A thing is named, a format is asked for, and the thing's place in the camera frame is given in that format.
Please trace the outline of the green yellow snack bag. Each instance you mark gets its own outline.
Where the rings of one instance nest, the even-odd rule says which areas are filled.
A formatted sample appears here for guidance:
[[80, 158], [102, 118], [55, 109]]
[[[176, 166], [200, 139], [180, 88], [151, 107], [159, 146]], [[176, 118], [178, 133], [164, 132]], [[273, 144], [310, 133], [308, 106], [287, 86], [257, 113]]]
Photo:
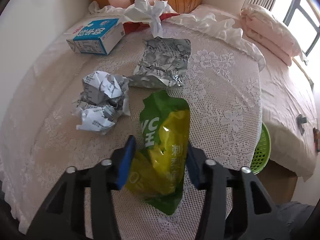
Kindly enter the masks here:
[[126, 188], [166, 215], [172, 215], [183, 194], [190, 109], [165, 90], [144, 99], [139, 116], [143, 148], [135, 152]]

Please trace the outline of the green plastic waste basket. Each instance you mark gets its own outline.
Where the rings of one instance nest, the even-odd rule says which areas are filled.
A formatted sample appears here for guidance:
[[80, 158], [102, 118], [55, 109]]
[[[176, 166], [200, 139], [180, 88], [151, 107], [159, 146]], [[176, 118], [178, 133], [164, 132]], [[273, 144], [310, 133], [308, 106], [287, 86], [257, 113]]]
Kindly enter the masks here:
[[260, 173], [267, 165], [271, 154], [271, 139], [264, 123], [261, 126], [261, 135], [255, 148], [250, 169], [254, 174]]

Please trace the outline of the white lace cover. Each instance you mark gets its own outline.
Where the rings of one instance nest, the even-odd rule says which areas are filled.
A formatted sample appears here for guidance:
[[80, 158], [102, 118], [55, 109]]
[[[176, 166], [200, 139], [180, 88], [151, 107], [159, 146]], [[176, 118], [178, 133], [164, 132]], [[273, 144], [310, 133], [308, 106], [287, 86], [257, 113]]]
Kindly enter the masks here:
[[136, 148], [111, 194], [122, 239], [193, 239], [204, 192], [187, 174], [188, 146], [220, 165], [249, 166], [260, 138], [257, 46], [203, 6], [125, 33], [106, 55], [76, 53], [122, 27], [125, 10], [90, 6], [27, 71], [1, 125], [1, 181], [16, 230], [31, 231], [40, 206], [66, 171], [111, 159], [129, 136]]

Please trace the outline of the small dark clip object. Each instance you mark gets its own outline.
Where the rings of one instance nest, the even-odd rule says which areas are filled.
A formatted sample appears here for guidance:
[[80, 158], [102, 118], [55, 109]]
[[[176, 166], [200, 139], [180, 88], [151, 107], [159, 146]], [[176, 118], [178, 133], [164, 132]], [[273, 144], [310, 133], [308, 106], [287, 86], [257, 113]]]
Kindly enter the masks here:
[[301, 114], [299, 114], [299, 115], [296, 117], [296, 121], [297, 121], [298, 129], [299, 129], [301, 135], [303, 135], [304, 132], [305, 132], [305, 129], [304, 129], [303, 125], [308, 122], [307, 117], [304, 117], [304, 116], [302, 116]]

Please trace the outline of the pink bed sheet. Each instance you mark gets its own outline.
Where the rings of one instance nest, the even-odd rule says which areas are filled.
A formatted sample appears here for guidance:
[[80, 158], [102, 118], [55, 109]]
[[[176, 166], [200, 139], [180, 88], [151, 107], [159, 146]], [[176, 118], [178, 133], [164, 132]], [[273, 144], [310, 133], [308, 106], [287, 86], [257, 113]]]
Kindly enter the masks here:
[[[232, 18], [234, 28], [242, 28], [240, 16], [216, 9], [210, 5], [199, 5], [192, 12], [203, 17], [212, 13], [217, 21]], [[287, 66], [274, 53], [246, 36], [262, 52], [266, 66], [260, 72], [263, 122], [272, 141], [271, 159], [279, 165], [308, 180], [313, 175], [317, 153], [313, 142], [313, 129], [317, 126], [317, 113], [310, 84], [299, 67]], [[301, 135], [296, 117], [301, 114], [308, 122], [303, 125]]]

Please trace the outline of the crumpled printed paper ball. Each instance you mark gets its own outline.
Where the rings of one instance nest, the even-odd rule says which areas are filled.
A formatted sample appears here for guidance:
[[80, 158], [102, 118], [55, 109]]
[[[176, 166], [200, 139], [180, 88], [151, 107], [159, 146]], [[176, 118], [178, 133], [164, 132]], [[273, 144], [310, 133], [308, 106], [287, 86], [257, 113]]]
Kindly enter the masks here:
[[82, 87], [72, 103], [72, 114], [81, 119], [77, 130], [106, 134], [122, 115], [130, 115], [127, 77], [95, 71], [82, 79]]

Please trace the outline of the silver foil wrapper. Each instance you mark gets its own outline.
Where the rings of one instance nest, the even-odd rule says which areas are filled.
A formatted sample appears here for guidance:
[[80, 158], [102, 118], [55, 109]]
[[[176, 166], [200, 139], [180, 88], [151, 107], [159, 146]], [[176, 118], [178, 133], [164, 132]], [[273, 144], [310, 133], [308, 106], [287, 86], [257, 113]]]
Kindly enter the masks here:
[[191, 55], [189, 39], [156, 37], [144, 41], [143, 56], [129, 85], [140, 88], [179, 88], [184, 86], [184, 78]]

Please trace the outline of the folded pink quilt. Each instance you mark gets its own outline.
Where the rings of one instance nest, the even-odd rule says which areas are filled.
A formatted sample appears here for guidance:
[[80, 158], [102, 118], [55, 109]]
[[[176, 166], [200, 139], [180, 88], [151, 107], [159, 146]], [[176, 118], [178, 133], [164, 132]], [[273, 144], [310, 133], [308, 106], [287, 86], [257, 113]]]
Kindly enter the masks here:
[[240, 11], [240, 22], [247, 37], [263, 45], [287, 66], [291, 66], [296, 56], [304, 60], [296, 38], [269, 10], [255, 4], [246, 5]]

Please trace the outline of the blue white milk carton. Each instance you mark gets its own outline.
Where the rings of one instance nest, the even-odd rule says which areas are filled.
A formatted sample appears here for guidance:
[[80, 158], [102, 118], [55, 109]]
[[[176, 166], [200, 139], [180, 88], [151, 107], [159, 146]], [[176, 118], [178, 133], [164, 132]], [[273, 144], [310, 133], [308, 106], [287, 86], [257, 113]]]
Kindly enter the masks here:
[[106, 18], [80, 26], [66, 42], [75, 53], [108, 55], [124, 36], [119, 19]]

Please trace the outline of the dark framed window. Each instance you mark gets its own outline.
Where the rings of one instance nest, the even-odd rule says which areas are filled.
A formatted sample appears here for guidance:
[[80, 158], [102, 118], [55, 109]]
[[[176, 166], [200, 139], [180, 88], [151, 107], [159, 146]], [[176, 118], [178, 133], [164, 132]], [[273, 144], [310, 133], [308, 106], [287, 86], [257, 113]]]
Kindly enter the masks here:
[[319, 41], [319, 18], [308, 0], [292, 0], [283, 20], [308, 56]]

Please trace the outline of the red plastic wrapper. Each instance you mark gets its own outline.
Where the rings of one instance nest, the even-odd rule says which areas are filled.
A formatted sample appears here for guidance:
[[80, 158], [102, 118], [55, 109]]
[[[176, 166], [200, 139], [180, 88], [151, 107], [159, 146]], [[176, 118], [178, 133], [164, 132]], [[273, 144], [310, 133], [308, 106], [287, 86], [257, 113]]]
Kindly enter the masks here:
[[[178, 13], [163, 13], [160, 16], [160, 22], [163, 20], [166, 20], [167, 18], [171, 18], [174, 16], [178, 16]], [[133, 33], [133, 32], [138, 32], [141, 30], [144, 30], [146, 28], [149, 28], [150, 26], [147, 23], [143, 22], [126, 22], [123, 24], [125, 34]]]

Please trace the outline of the white crumpled plastic bag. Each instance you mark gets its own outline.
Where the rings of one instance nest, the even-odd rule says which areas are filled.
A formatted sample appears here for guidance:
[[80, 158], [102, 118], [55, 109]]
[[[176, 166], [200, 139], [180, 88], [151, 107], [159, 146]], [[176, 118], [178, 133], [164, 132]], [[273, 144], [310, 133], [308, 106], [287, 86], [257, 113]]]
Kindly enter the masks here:
[[154, 5], [151, 5], [148, 0], [135, 0], [134, 4], [124, 11], [119, 22], [147, 23], [151, 28], [153, 37], [163, 37], [160, 16], [165, 12], [167, 5], [167, 1], [155, 0]]

